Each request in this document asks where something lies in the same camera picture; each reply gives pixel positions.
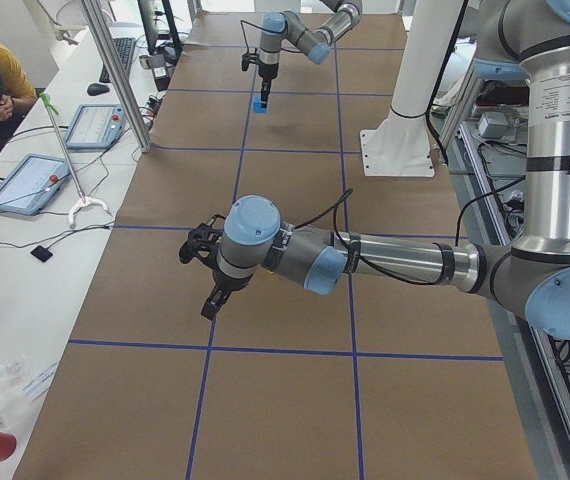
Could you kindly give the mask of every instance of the white stand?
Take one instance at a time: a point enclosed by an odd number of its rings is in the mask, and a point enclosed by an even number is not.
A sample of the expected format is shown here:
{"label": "white stand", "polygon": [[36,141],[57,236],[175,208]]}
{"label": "white stand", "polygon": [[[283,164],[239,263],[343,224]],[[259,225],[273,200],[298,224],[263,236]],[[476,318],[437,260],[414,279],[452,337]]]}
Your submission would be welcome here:
{"label": "white stand", "polygon": [[367,176],[433,177],[424,114],[463,0],[417,0],[396,82],[393,109],[376,130],[361,131]]}

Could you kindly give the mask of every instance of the label sticker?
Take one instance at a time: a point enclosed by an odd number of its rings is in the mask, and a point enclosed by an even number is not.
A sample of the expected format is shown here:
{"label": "label sticker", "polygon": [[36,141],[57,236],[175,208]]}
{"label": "label sticker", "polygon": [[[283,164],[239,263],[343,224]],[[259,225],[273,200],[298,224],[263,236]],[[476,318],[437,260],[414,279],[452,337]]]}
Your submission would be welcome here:
{"label": "label sticker", "polygon": [[570,121],[570,73],[532,82],[530,126]]}

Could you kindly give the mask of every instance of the aluminum rail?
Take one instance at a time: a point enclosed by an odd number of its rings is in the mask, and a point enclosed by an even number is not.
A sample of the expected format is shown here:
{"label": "aluminum rail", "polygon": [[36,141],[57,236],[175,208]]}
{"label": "aluminum rail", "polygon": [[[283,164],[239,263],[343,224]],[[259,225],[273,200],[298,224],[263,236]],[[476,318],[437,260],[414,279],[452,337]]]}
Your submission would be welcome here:
{"label": "aluminum rail", "polygon": [[116,52],[112,35],[109,32],[109,27],[103,16],[103,11],[98,4],[98,0],[81,0],[81,6],[83,7],[89,30],[94,37],[94,43],[96,44],[98,53],[109,73],[109,78],[125,110],[127,120],[136,136],[141,152],[148,152],[152,146],[152,141],[145,122],[143,122],[143,117],[138,108],[138,102],[129,84],[129,79],[118,59],[118,53]]}

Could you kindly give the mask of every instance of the table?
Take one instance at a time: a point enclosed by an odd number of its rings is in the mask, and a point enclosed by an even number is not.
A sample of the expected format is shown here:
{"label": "table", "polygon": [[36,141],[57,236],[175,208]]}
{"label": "table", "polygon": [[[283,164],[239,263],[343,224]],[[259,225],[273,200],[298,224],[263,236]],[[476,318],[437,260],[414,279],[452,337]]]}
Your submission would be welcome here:
{"label": "table", "polygon": [[[112,34],[139,38],[142,30],[115,27]],[[100,56],[88,33],[46,90],[59,110],[60,125],[70,122],[79,104],[119,103],[113,87],[104,95],[87,95],[87,86],[98,81],[101,67]],[[151,73],[144,71],[136,59],[130,83],[141,106],[149,95],[156,93]],[[50,122],[39,101],[17,132],[45,125]],[[0,154],[0,177],[6,176],[28,153],[62,158],[52,129],[25,133],[10,141]],[[140,149],[132,132],[127,131],[103,157],[103,163],[92,163],[98,155],[96,152],[72,153],[72,159],[87,194],[108,174],[92,195],[104,200],[115,214],[136,169]],[[70,181],[45,208],[47,212],[64,215],[0,214],[0,241],[23,245],[68,230],[67,212],[77,198]],[[100,207],[91,207],[77,213],[76,229],[104,225],[112,220]],[[47,263],[30,255],[33,247],[18,249],[0,245],[0,365],[22,365],[21,385],[60,359],[109,235],[109,230],[100,228],[71,235],[53,246],[54,256]],[[52,241],[40,244],[49,245]],[[43,399],[44,395],[29,403],[16,388],[0,387],[3,422],[0,430],[12,433],[18,440],[13,456],[0,463],[0,479],[12,477]]]}

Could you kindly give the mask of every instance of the tablet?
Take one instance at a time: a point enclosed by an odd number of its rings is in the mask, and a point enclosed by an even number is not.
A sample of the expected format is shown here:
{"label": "tablet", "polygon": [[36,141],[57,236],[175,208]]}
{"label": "tablet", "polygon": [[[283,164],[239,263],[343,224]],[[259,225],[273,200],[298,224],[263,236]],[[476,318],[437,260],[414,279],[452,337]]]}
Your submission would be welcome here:
{"label": "tablet", "polygon": [[0,184],[0,211],[35,215],[68,178],[65,159],[31,153]]}

